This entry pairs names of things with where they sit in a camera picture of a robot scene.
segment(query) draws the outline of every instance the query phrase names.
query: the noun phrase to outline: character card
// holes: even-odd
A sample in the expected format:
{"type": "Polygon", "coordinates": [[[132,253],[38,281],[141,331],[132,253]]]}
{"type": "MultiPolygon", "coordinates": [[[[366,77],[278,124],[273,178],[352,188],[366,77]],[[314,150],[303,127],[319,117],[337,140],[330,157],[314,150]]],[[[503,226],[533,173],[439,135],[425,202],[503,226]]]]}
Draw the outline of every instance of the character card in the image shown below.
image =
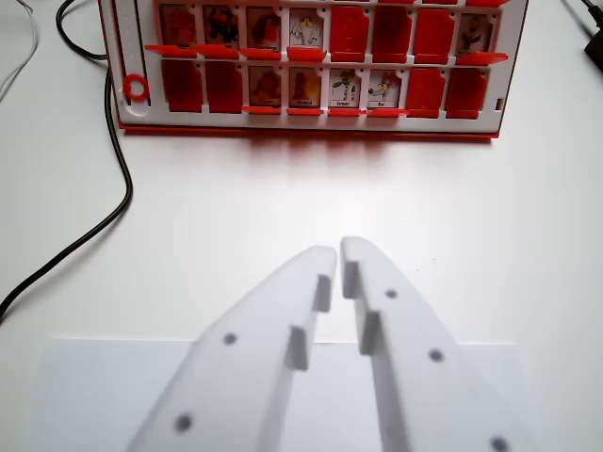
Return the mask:
{"type": "Polygon", "coordinates": [[[460,57],[474,52],[487,52],[492,28],[486,14],[463,14],[456,55],[460,57]]]}
{"type": "Polygon", "coordinates": [[[281,106],[281,75],[270,66],[250,66],[249,99],[253,106],[281,106]]]}
{"type": "Polygon", "coordinates": [[[313,108],[320,106],[320,76],[312,68],[291,68],[289,105],[313,108]]]}
{"type": "Polygon", "coordinates": [[[226,44],[238,49],[238,16],[226,5],[204,6],[206,44],[226,44]]]}
{"type": "Polygon", "coordinates": [[[360,77],[356,76],[354,69],[331,69],[329,87],[329,106],[358,108],[360,77]]]}
{"type": "Polygon", "coordinates": [[[324,21],[315,9],[289,10],[289,45],[318,47],[322,49],[324,21]]]}
{"type": "Polygon", "coordinates": [[[159,5],[159,21],[165,45],[189,46],[197,43],[195,16],[186,5],[159,5]]]}
{"type": "Polygon", "coordinates": [[[247,8],[247,46],[281,51],[281,18],[272,8],[247,8]]]}
{"type": "Polygon", "coordinates": [[[395,71],[371,71],[368,78],[368,107],[398,108],[400,82],[395,71]]]}

